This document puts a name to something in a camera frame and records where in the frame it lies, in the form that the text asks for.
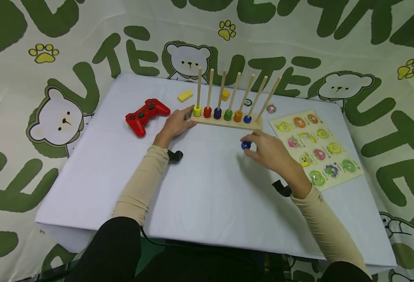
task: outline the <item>hand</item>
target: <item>hand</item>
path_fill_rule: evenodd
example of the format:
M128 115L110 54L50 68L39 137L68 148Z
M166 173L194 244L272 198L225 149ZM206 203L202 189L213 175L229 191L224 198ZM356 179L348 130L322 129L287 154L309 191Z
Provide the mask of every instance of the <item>hand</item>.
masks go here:
M302 166L293 160L281 140L257 130L240 141L251 141L257 145L257 151L245 149L245 155L284 178L296 198L304 199L307 196L311 183Z
M168 148L172 138L184 133L188 128L196 125L195 121L185 121L185 117L193 110L194 105L183 110L175 110L165 122L162 130L155 137L153 145Z

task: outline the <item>cartoon bear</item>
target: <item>cartoon bear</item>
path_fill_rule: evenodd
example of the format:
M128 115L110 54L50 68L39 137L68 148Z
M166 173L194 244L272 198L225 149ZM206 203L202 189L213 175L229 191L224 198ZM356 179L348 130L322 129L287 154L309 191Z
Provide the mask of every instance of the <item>cartoon bear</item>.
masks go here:
M202 68L202 84L207 84L203 77L208 71L208 59L212 53L207 47L195 47L194 45L166 45L166 52L171 59L172 68L175 70L168 79L198 82L198 68Z
M358 95L362 89L373 84L373 77L359 75L356 72L338 74L333 72L323 79L323 84L317 90L318 96L313 96L314 100L331 101L338 104L342 109L344 101Z
M389 273L390 282L414 281L414 225L380 212L385 231L394 250L398 267Z
M36 121L27 127L27 136L34 143L65 146L70 156L92 115L84 115L79 106L55 86L46 87L45 93Z

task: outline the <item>bear face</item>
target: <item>bear face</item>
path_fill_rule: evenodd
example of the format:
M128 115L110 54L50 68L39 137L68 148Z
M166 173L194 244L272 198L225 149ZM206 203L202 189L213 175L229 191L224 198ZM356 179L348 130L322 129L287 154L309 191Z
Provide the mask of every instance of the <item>bear face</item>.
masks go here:
M29 136L34 141L65 145L78 133L83 113L80 108L55 88L47 91L49 99L38 113L37 123L30 125Z
M202 68L202 75L208 71L208 59L212 55L207 47L196 48L187 45L166 45L166 51L171 57L171 65L179 74L198 76L198 68Z
M357 95L363 87L373 83L370 76L356 74L329 74L319 89L319 96L328 99L348 99Z

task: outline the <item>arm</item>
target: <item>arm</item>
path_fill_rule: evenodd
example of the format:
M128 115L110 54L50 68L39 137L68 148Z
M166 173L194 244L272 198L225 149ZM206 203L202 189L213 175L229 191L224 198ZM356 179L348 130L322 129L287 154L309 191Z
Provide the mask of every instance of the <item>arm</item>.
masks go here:
M176 110L166 120L141 163L125 185L112 218L104 223L65 282L130 281L141 257L140 226L148 205L168 165L172 138L196 125L185 122L192 110Z
M370 272L356 244L331 210L321 193L312 187L302 166L290 156L281 140L254 131L241 139L256 143L258 151L245 154L285 179L292 190L292 201L305 217L312 235L329 262L349 262L367 276Z

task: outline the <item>yellow sponge block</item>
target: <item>yellow sponge block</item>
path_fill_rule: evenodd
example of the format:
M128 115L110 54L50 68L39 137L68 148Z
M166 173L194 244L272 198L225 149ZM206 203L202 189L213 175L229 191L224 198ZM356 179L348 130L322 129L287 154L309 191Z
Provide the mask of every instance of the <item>yellow sponge block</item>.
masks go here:
M193 92L191 92L191 90L186 90L183 93L181 93L180 95L177 96L177 100L179 100L181 103L187 101L189 98L193 97Z
M229 91L227 91L226 89L223 89L223 95L221 95L221 100L227 101L227 99L229 98L229 94L230 94Z

